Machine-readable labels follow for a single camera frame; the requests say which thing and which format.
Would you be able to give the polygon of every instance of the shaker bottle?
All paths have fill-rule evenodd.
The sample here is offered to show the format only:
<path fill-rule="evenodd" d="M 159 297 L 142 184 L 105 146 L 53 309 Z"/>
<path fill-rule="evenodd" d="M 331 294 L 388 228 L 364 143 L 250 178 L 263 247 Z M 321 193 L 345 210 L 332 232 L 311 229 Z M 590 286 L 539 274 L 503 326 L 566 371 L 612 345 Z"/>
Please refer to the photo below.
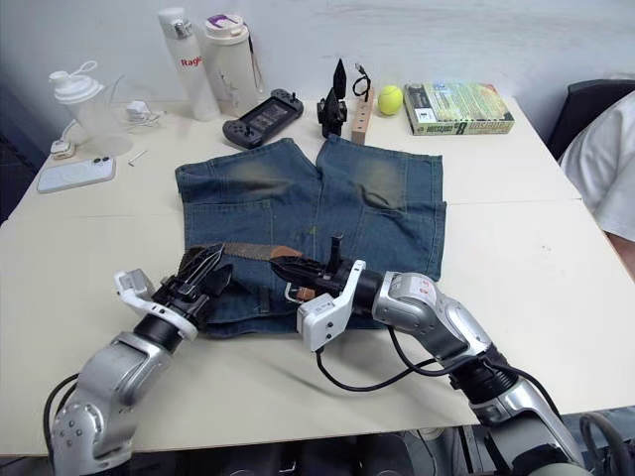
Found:
<path fill-rule="evenodd" d="M 240 117 L 258 105 L 249 29 L 238 15 L 214 15 L 205 22 L 205 35 L 211 89 L 222 112 Z"/>
<path fill-rule="evenodd" d="M 97 67 L 85 62 L 77 71 L 56 71 L 49 76 L 56 100 L 63 104 L 104 156 L 120 156 L 132 148 L 132 141 L 110 109 L 110 98 L 103 84 L 81 74 Z"/>
<path fill-rule="evenodd" d="M 180 7 L 166 8 L 158 16 L 194 118 L 209 121 L 217 117 L 218 104 L 211 93 L 200 47 L 185 10 Z"/>

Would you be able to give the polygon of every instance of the white table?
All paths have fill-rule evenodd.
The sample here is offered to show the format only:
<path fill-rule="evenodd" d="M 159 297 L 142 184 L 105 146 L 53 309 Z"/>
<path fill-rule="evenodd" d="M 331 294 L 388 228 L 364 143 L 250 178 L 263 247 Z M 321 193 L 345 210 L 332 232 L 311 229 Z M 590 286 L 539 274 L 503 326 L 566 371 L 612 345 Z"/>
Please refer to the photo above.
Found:
<path fill-rule="evenodd" d="M 509 136 L 413 138 L 400 115 L 374 117 L 367 144 L 444 155 L 440 286 L 513 364 L 535 374 L 564 413 L 633 405 L 635 382 L 624 372 L 635 357 L 635 285 L 508 103 L 518 121 Z M 313 159 L 321 139 L 307 109 L 289 135 Z M 219 141 L 219 123 L 176 114 L 162 122 L 120 158 L 115 180 L 52 195 L 33 185 L 0 230 L 0 453 L 43 453 L 41 410 L 51 387 L 137 322 L 114 294 L 113 273 L 142 268 L 156 283 L 176 268 L 184 240 L 174 168 L 232 149 Z M 402 341 L 413 358 L 426 355 L 413 339 Z M 347 332 L 324 360 L 351 384 L 402 368 L 378 331 Z M 184 343 L 139 413 L 138 450 L 476 422 L 445 378 L 340 391 L 297 335 Z"/>

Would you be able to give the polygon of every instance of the yellow tennis ball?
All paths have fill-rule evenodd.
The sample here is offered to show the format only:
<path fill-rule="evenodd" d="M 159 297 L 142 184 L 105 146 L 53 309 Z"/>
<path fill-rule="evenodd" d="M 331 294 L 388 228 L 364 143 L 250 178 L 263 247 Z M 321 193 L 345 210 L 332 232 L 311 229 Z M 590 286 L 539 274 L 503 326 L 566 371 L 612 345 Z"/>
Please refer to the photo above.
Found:
<path fill-rule="evenodd" d="M 387 116 L 396 114 L 402 102 L 404 102 L 404 94 L 401 89 L 393 85 L 384 87 L 377 99 L 379 110 Z"/>

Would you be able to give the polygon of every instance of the denim shorts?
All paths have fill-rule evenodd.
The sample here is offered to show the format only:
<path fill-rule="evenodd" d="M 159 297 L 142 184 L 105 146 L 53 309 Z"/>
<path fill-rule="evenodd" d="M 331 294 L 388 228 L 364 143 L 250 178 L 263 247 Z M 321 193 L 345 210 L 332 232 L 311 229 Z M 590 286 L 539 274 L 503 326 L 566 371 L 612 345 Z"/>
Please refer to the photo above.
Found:
<path fill-rule="evenodd" d="M 286 245 L 326 262 L 330 237 L 369 270 L 416 271 L 437 280 L 445 238 L 443 166 L 422 156 L 330 136 L 314 166 L 291 139 L 176 170 L 186 247 L 215 242 Z M 223 257 L 234 273 L 204 332 L 294 332 L 297 304 L 267 262 Z M 376 328 L 352 316 L 351 328 Z"/>

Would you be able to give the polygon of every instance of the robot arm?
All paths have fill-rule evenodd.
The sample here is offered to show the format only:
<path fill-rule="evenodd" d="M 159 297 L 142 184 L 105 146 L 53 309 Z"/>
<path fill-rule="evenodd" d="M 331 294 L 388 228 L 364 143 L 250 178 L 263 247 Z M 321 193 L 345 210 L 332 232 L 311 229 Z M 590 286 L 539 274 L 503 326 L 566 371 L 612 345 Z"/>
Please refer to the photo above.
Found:
<path fill-rule="evenodd" d="M 117 293 L 143 316 L 88 360 L 51 431 L 56 472 L 108 473 L 131 457 L 134 409 L 161 377 L 183 340 L 194 340 L 198 316 L 229 282 L 231 267 L 215 269 L 222 245 L 198 250 L 154 292 L 141 270 L 118 273 Z"/>
<path fill-rule="evenodd" d="M 552 466 L 561 471 L 554 474 L 588 474 L 571 434 L 543 395 L 519 375 L 521 371 L 508 366 L 469 311 L 428 277 L 392 272 L 382 277 L 365 270 L 363 261 L 339 257 L 338 238 L 333 239 L 328 265 L 281 257 L 272 260 L 272 269 L 282 279 L 319 295 L 298 310 L 298 331 L 312 351 L 344 331 L 350 314 L 336 309 L 352 308 L 409 333 L 448 371 L 452 386 L 465 393 L 479 421 L 489 428 L 486 443 L 500 471 L 533 474 Z M 392 336 L 407 362 L 394 332 Z M 414 364 L 409 367 L 417 371 Z"/>

